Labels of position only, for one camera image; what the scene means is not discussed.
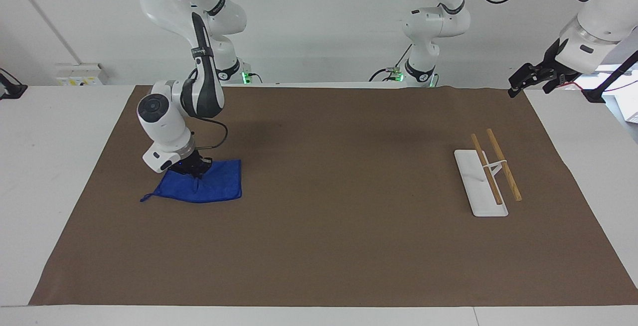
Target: brown paper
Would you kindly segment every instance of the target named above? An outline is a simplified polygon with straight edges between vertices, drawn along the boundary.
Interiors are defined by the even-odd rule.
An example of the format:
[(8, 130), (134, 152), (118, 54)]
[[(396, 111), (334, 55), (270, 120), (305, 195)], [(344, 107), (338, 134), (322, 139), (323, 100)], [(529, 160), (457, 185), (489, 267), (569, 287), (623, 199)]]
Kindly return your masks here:
[[(638, 304), (524, 95), (226, 88), (237, 201), (139, 199), (161, 179), (132, 94), (30, 301), (194, 306)], [(199, 145), (218, 126), (187, 123)], [(492, 128), (523, 196), (472, 216), (454, 159)], [(495, 160), (491, 149), (488, 158)]]

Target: white holder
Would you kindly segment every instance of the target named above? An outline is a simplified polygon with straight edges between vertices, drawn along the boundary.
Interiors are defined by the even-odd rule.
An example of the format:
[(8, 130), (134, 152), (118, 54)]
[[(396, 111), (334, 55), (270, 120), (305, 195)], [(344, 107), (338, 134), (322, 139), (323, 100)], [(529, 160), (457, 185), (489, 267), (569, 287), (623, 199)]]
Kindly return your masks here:
[[(476, 217), (505, 217), (508, 215), (501, 189), (499, 189), (496, 180), (496, 190), (503, 202), (497, 204), (494, 200), (494, 194), (487, 181), (487, 176), (483, 171), (483, 165), (479, 160), (479, 155), (476, 151), (454, 151), (454, 157), (456, 158), (456, 164), (459, 166), (461, 172), (461, 178), (463, 179), (463, 185), (465, 185), (465, 192), (468, 194), (470, 206), (472, 207), (472, 214)], [(497, 161), (495, 163), (488, 164), (492, 177), (501, 171), (505, 160)]]

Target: red cable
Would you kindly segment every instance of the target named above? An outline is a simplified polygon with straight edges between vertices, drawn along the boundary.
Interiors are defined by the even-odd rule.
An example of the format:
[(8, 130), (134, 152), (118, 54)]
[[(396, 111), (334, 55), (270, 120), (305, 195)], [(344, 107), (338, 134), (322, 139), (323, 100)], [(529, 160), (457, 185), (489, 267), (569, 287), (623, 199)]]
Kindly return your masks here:
[(619, 90), (619, 89), (622, 89), (622, 88), (625, 88), (625, 87), (629, 87), (630, 85), (632, 85), (632, 84), (634, 84), (636, 82), (638, 82), (638, 80), (637, 81), (632, 81), (632, 83), (626, 84), (626, 85), (624, 85), (622, 87), (618, 87), (618, 88), (614, 88), (614, 89), (608, 89), (605, 92), (613, 92), (615, 90)]
[(572, 84), (573, 84), (573, 85), (575, 85), (576, 87), (578, 87), (580, 90), (583, 90), (583, 87), (581, 87), (581, 86), (580, 86), (578, 83), (576, 83), (576, 82), (567, 82), (567, 83), (563, 83), (563, 84), (559, 85), (557, 88), (560, 88), (560, 87), (567, 87), (568, 85), (572, 85)]

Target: white wall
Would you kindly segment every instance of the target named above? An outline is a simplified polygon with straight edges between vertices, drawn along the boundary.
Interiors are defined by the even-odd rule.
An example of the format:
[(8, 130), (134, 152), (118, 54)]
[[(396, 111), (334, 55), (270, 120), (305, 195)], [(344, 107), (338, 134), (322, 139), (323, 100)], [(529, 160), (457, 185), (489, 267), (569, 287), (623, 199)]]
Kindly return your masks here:
[[(0, 64), (30, 84), (52, 84), (70, 55), (26, 0), (2, 0)], [(35, 0), (82, 62), (99, 62), (114, 84), (184, 78), (189, 46), (141, 13), (138, 0)], [(249, 24), (231, 36), (266, 82), (363, 81), (394, 65), (410, 43), (401, 18), (435, 0), (234, 0)], [(513, 69), (537, 63), (574, 15), (576, 0), (467, 0), (472, 26), (440, 40), (441, 84), (506, 87)]]

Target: wooden stick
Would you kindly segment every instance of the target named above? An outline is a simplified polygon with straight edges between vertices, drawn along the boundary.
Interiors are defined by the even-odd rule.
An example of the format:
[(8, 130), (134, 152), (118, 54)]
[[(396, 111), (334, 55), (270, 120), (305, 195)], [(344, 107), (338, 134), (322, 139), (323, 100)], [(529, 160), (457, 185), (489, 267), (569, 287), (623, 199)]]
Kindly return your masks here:
[(496, 180), (494, 180), (492, 171), (487, 166), (487, 161), (485, 160), (485, 156), (483, 155), (483, 149), (480, 148), (479, 140), (476, 134), (472, 134), (472, 142), (474, 142), (474, 149), (476, 149), (477, 151), (480, 163), (481, 165), (483, 165), (483, 171), (485, 172), (485, 177), (487, 178), (489, 187), (490, 189), (492, 189), (494, 200), (496, 200), (497, 205), (501, 205), (503, 203), (503, 200), (501, 199), (501, 196), (498, 194), (498, 189), (496, 189)]
[[(501, 146), (499, 146), (498, 142), (496, 141), (496, 137), (494, 136), (494, 132), (492, 132), (492, 129), (487, 130), (487, 135), (489, 136), (490, 142), (492, 142), (492, 147), (494, 148), (496, 157), (499, 158), (499, 160), (505, 160), (505, 156), (503, 155)], [(510, 166), (507, 164), (507, 162), (503, 163), (503, 171), (505, 172), (505, 178), (507, 178), (507, 183), (510, 184), (510, 189), (512, 189), (512, 194), (514, 194), (516, 201), (522, 201), (522, 196), (520, 196), (520, 191), (516, 186), (516, 181), (514, 181), (512, 170), (510, 169)]]

